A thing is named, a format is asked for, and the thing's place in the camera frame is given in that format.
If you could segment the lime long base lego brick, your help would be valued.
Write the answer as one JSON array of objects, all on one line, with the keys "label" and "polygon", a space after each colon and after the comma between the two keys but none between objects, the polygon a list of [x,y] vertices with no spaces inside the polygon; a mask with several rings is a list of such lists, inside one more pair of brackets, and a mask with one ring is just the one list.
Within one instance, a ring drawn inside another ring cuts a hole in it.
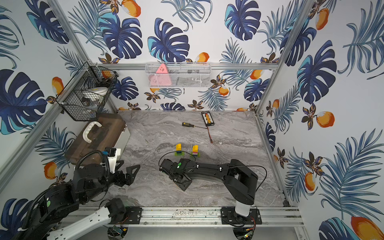
[{"label": "lime long base lego brick", "polygon": [[175,151],[175,156],[184,156],[185,155],[185,152],[183,151],[182,154],[177,154],[176,151]]}]

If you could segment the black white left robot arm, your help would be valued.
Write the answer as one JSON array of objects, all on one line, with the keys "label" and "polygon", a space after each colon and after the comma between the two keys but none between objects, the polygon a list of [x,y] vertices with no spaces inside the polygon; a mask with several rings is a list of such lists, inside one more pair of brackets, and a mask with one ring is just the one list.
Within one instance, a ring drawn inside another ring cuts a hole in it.
[{"label": "black white left robot arm", "polygon": [[50,187],[41,192],[28,207],[23,224],[14,235],[15,240],[43,240],[49,230],[79,209],[80,205],[92,202],[101,193],[107,193],[113,185],[123,187],[134,183],[140,165],[119,170],[124,161],[118,161],[113,170],[109,154],[106,151],[91,151],[85,154],[75,165],[74,177],[69,182]]}]

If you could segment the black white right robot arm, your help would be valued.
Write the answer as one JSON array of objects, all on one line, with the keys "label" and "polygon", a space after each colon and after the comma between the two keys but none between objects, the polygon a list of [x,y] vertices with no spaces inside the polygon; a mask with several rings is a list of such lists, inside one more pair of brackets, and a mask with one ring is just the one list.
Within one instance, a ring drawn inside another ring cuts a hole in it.
[{"label": "black white right robot arm", "polygon": [[244,218],[250,215],[259,177],[239,160],[215,165],[190,159],[180,159],[179,162],[165,159],[160,164],[160,171],[167,174],[182,191],[186,191],[195,179],[222,182],[236,200],[236,215]]}]

